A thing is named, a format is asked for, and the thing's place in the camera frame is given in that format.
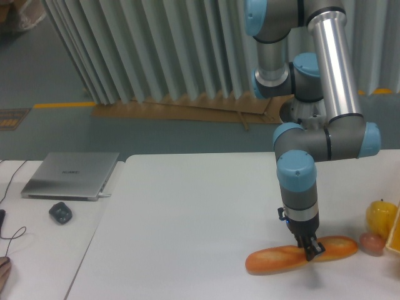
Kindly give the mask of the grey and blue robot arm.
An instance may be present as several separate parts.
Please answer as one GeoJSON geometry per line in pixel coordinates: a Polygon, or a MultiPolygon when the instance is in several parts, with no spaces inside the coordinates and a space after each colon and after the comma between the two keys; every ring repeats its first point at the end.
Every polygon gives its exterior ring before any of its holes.
{"type": "Polygon", "coordinates": [[[257,43],[257,98],[292,95],[272,140],[287,224],[308,261],[317,240],[316,163],[376,155],[381,135],[358,101],[341,1],[246,1],[246,33],[257,43]]]}

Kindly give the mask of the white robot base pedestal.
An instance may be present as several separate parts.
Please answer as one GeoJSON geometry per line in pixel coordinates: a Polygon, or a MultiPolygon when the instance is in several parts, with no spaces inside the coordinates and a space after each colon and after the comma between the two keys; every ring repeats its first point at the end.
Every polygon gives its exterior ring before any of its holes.
{"type": "Polygon", "coordinates": [[[297,123],[306,130],[321,129],[327,123],[323,99],[316,102],[302,102],[292,97],[281,106],[279,117],[282,123],[297,123]]]}

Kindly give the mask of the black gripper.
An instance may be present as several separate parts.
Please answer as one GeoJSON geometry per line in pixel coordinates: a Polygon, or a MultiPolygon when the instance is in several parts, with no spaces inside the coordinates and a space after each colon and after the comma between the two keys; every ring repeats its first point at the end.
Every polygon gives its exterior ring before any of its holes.
{"type": "Polygon", "coordinates": [[[317,241],[316,237],[316,231],[319,227],[318,218],[312,218],[307,221],[287,219],[286,225],[294,235],[297,246],[304,249],[307,261],[312,261],[325,251],[325,247],[317,241]]]}

